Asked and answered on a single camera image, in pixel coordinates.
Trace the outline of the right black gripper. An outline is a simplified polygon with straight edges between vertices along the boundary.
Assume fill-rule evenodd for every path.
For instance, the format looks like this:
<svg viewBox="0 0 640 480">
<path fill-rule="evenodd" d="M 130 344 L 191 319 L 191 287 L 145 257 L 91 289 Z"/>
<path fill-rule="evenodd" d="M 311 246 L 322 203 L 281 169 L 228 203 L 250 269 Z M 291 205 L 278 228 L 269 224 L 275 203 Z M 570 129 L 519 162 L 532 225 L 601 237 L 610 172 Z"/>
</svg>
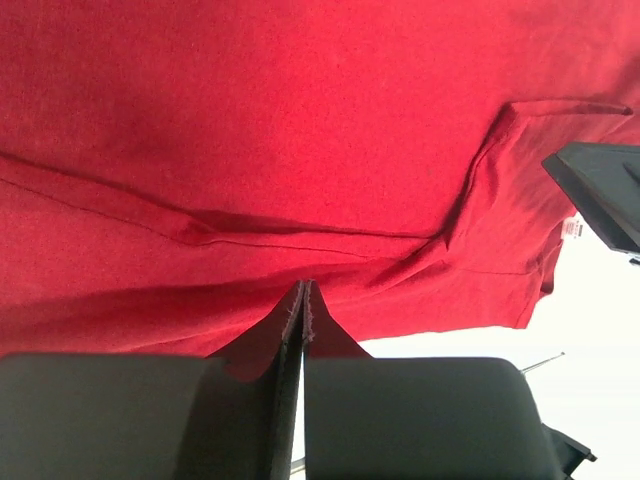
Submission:
<svg viewBox="0 0 640 480">
<path fill-rule="evenodd" d="M 590 448 L 572 437 L 545 424 L 542 427 L 551 443 L 562 475 L 572 475 L 585 461 L 596 462 L 598 460 Z"/>
</svg>

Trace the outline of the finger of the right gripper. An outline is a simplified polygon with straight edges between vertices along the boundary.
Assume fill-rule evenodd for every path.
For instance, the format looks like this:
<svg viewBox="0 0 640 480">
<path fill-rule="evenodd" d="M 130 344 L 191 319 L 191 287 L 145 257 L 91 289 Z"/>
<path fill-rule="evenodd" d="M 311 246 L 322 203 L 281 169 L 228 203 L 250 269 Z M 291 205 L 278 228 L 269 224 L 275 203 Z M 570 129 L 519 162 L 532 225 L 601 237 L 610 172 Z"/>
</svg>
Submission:
<svg viewBox="0 0 640 480">
<path fill-rule="evenodd" d="M 542 166 L 609 249 L 639 253 L 639 148 L 572 142 Z"/>
</svg>

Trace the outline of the red t-shirt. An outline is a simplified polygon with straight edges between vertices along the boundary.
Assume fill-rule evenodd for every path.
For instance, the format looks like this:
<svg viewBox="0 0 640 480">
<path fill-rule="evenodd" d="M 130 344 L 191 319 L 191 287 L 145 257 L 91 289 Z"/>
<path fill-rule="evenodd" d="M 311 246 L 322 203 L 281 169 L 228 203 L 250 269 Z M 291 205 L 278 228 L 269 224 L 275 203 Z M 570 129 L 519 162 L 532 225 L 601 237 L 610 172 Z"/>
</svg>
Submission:
<svg viewBox="0 0 640 480">
<path fill-rule="evenodd" d="M 356 339 L 520 329 L 639 139 L 635 1 L 5 1 L 1 351 L 206 356 L 300 280 Z"/>
</svg>

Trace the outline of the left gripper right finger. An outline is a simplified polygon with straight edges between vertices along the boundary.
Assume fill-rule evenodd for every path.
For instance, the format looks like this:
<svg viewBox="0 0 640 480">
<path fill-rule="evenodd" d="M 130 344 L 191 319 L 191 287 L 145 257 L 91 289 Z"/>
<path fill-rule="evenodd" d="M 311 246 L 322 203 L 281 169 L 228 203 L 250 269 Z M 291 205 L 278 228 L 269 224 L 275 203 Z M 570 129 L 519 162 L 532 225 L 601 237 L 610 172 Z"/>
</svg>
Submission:
<svg viewBox="0 0 640 480">
<path fill-rule="evenodd" d="M 558 479 L 520 371 L 500 358 L 374 358 L 315 283 L 304 314 L 310 479 Z"/>
</svg>

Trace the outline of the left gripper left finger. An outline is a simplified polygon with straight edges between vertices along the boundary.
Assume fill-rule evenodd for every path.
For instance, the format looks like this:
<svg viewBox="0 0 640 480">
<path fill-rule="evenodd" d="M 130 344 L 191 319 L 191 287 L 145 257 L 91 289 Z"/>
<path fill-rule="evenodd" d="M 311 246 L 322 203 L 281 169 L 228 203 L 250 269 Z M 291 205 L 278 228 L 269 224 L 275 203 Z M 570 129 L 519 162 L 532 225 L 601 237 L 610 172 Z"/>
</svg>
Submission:
<svg viewBox="0 0 640 480">
<path fill-rule="evenodd" d="M 305 286 L 206 358 L 1 361 L 5 479 L 286 479 Z"/>
</svg>

